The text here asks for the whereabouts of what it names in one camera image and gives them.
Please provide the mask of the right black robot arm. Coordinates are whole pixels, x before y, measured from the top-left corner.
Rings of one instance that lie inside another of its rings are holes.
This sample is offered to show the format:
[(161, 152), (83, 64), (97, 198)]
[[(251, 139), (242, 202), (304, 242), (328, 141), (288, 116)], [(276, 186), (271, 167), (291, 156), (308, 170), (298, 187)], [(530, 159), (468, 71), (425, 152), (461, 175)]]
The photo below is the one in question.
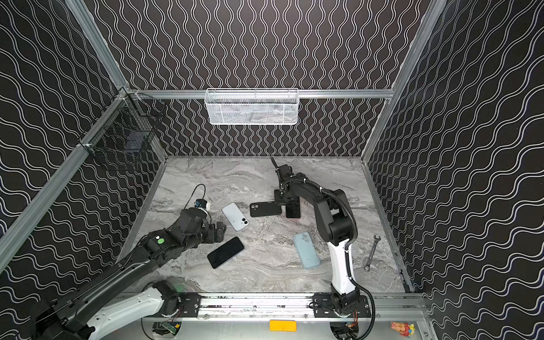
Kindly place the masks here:
[[(352, 245), (358, 239), (358, 226), (344, 191), (325, 188), (310, 180), (303, 173), (295, 173), (291, 166), (271, 162), (279, 180), (274, 191), (276, 205), (286, 208), (287, 218), (300, 216), (300, 201), (303, 199), (314, 208), (317, 231), (330, 251), (332, 268), (332, 310), (339, 315), (352, 315), (354, 322), (334, 332), (337, 339), (367, 339), (376, 319), (375, 301), (371, 292), (359, 284), (354, 275)], [(366, 297), (370, 309), (370, 322), (360, 335), (356, 306)]]

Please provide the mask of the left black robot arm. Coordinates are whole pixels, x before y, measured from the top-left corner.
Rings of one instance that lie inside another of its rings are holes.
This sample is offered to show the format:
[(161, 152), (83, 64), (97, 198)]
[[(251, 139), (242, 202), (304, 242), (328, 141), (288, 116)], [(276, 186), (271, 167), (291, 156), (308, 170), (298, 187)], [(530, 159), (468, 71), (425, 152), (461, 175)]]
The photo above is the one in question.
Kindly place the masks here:
[(203, 209), (182, 210), (170, 227), (143, 236), (127, 256), (89, 283), (66, 296), (40, 303), (32, 314), (31, 338), (89, 338), (95, 330), (88, 322), (102, 307), (184, 252), (201, 244), (222, 242), (225, 229), (222, 222), (210, 222)]

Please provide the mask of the black phone case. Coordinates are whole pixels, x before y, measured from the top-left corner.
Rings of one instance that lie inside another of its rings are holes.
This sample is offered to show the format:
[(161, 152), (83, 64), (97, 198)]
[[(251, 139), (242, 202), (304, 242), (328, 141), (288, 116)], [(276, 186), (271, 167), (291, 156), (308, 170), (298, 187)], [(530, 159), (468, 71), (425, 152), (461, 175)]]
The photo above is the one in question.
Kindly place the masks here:
[(252, 203), (249, 207), (249, 213), (252, 218), (277, 216), (281, 215), (282, 212), (281, 205), (273, 201)]

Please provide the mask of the black phone purple edge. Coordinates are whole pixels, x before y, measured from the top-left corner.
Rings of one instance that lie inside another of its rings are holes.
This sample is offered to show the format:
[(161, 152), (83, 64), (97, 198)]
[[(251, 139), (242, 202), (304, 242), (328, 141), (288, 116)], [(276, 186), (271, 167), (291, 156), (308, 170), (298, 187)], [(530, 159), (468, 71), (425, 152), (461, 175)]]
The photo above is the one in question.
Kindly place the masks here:
[(300, 198), (293, 199), (287, 202), (286, 206), (286, 218), (288, 219), (300, 219)]

